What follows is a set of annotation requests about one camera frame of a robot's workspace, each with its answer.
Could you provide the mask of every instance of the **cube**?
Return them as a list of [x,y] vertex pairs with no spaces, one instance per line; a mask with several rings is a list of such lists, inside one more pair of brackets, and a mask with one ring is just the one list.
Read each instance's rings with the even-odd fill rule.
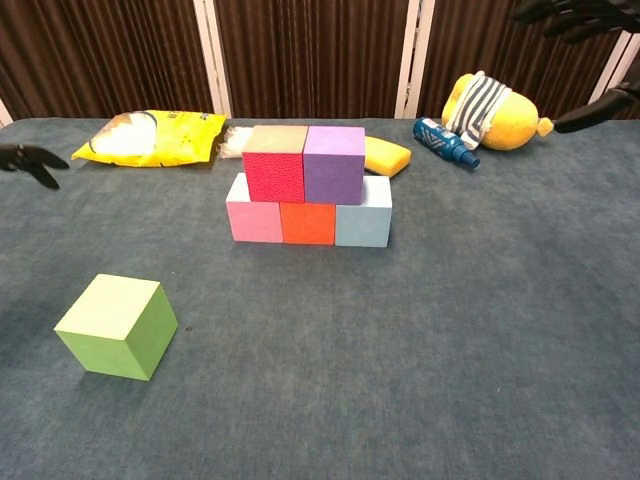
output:
[[364,160],[364,128],[309,127],[304,147],[305,202],[358,205]]
[[242,152],[253,202],[304,202],[302,153],[307,128],[257,125]]
[[177,327],[159,282],[99,274],[54,330],[86,370],[150,380]]
[[365,176],[362,203],[336,207],[336,245],[386,247],[391,210],[389,177]]
[[231,185],[227,214],[236,242],[282,243],[280,206],[276,202],[252,202],[244,173],[239,173]]
[[336,206],[319,203],[281,203],[284,243],[333,245]]

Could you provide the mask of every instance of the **yellow sponge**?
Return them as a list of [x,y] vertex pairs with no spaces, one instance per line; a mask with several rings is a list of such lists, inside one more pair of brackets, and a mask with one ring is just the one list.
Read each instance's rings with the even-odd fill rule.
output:
[[364,168],[393,177],[409,165],[411,150],[375,137],[365,137]]

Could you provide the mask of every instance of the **blue spray bottle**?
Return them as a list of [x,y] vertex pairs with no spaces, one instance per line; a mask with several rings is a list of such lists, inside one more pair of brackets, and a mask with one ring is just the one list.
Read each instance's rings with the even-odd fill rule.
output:
[[419,118],[413,124],[413,136],[421,144],[445,160],[476,168],[480,160],[463,143],[455,133],[430,118]]

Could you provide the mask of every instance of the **green cube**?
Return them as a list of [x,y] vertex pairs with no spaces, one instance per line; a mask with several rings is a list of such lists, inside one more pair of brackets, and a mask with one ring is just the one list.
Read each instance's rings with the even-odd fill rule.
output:
[[86,370],[150,380],[177,327],[159,282],[99,274],[54,330]]

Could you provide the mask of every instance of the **chip bag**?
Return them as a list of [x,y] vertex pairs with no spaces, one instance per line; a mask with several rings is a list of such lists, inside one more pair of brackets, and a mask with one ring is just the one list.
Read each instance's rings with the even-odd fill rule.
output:
[[113,117],[71,155],[126,167],[172,167],[208,162],[224,115],[144,110]]

